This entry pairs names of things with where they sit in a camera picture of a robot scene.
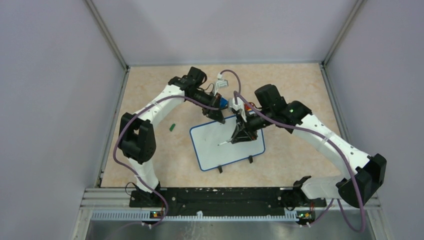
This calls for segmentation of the blue-framed whiteboard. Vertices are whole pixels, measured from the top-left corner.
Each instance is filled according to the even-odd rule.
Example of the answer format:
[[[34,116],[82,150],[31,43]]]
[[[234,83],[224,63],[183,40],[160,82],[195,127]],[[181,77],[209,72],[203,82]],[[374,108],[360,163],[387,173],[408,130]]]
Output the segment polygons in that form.
[[[201,171],[221,169],[223,166],[261,155],[266,151],[262,129],[257,132],[258,138],[254,141],[218,146],[219,143],[231,138],[235,127],[236,116],[232,115],[225,118],[225,124],[211,121],[189,130]]]

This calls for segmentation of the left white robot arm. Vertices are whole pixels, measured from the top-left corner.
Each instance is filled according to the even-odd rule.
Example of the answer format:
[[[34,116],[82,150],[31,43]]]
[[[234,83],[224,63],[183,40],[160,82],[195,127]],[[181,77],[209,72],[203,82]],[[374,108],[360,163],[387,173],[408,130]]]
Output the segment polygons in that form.
[[[156,206],[161,198],[157,191],[160,182],[152,160],[157,148],[155,129],[159,123],[185,101],[200,106],[205,117],[225,123],[220,107],[221,96],[201,90],[206,80],[206,73],[192,66],[186,75],[169,80],[162,92],[144,108],[135,113],[126,112],[121,117],[114,149],[120,149],[128,158],[137,180],[136,187],[142,191],[141,200],[149,207]]]

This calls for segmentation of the green-capped whiteboard marker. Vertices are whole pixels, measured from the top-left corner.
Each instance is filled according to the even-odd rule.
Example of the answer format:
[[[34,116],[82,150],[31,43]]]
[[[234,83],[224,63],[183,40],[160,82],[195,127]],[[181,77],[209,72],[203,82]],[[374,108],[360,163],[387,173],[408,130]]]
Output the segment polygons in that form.
[[[222,146],[222,145],[224,145],[224,144],[228,144],[228,143],[231,143],[231,140],[226,140],[226,141],[224,141],[224,142],[221,142],[221,143],[219,143],[217,146]]]

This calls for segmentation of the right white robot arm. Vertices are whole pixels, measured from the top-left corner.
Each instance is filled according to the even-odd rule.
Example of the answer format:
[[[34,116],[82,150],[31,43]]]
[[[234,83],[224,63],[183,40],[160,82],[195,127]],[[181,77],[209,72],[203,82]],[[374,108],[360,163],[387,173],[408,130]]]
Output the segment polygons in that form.
[[[325,126],[311,109],[300,101],[287,103],[277,87],[266,84],[254,92],[260,104],[256,109],[241,94],[234,91],[228,107],[236,115],[236,127],[231,144],[254,141],[258,131],[270,125],[311,144],[329,160],[340,175],[304,177],[293,192],[299,206],[313,199],[339,199],[355,208],[362,208],[384,183],[387,160],[377,153],[370,155],[351,145]]]

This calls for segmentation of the green marker cap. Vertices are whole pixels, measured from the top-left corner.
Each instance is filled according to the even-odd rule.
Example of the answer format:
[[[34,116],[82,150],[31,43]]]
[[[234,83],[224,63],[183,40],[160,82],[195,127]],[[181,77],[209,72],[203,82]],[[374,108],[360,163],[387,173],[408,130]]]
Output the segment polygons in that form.
[[[172,132],[172,131],[174,130],[175,126],[176,126],[176,124],[175,124],[175,123],[173,123],[173,124],[170,126],[169,131],[170,131],[170,132]]]

